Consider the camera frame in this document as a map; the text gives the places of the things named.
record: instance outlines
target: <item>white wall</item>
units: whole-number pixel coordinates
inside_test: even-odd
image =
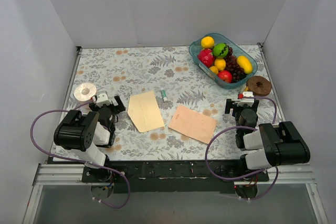
[[[40,113],[61,108],[75,46],[50,0],[0,0],[0,222],[21,223],[42,155],[29,128]],[[50,149],[59,114],[38,123]]]
[[[330,223],[336,223],[335,13],[336,0],[286,0],[265,41],[282,109],[310,147]]]
[[[78,46],[188,45],[218,32],[263,42],[285,0],[51,0]]]

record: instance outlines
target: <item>grapes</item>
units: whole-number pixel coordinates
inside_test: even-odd
[[[231,56],[233,54],[232,47],[229,47],[229,52],[227,53],[228,56]]]
[[[232,74],[232,82],[236,83],[240,80],[243,80],[246,77],[243,68],[241,68],[237,63],[237,58],[230,53],[232,48],[229,48],[229,53],[225,57],[226,67],[225,70],[229,71]]]

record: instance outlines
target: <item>fruit basket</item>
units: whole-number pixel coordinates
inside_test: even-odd
[[[205,66],[199,59],[198,59],[198,55],[200,54],[201,50],[203,49],[201,46],[201,39],[194,41],[190,46],[189,46],[189,53],[190,55],[193,57],[193,61],[196,65],[198,65],[210,78],[212,78],[220,87],[224,88],[224,89],[234,89],[238,86],[241,86],[242,84],[246,83],[247,80],[254,76],[255,73],[258,70],[258,65],[255,59],[253,59],[247,52],[245,52],[244,50],[242,50],[240,47],[238,47],[236,44],[234,44],[232,41],[230,41],[229,39],[227,39],[226,37],[224,37],[221,34],[207,34],[206,36],[210,36],[215,40],[216,44],[219,43],[225,43],[226,45],[228,45],[229,47],[232,47],[232,55],[233,56],[245,56],[249,62],[251,63],[253,70],[251,73],[249,73],[248,75],[246,75],[245,78],[235,82],[235,83],[228,83],[223,81],[222,79],[220,79],[215,73],[213,73],[207,66]]]

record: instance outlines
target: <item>white tape roll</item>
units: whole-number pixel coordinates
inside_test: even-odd
[[[94,84],[86,82],[76,87],[74,96],[79,103],[89,101],[97,93],[97,88]]]

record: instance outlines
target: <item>table surface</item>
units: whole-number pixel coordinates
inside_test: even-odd
[[[258,62],[256,75],[269,79],[258,46],[241,47]],[[78,105],[73,92],[84,82],[95,84],[98,91],[106,91],[110,98],[119,95],[126,108],[131,95],[151,90],[155,93],[165,127],[139,133],[127,112],[120,113],[114,145],[110,149],[101,148],[110,160],[204,159],[206,144],[168,128],[179,105],[215,118],[218,121],[215,134],[235,125],[234,118],[224,114],[224,108],[226,98],[236,96],[240,88],[219,87],[193,63],[187,46],[83,49],[67,109]],[[161,88],[166,90],[166,102],[162,100]],[[268,97],[275,99],[273,91]],[[272,122],[273,115],[273,104],[261,100],[258,123]],[[60,146],[54,146],[53,152],[78,158]],[[243,153],[236,147],[235,131],[231,131],[212,144],[209,159],[239,158]]]

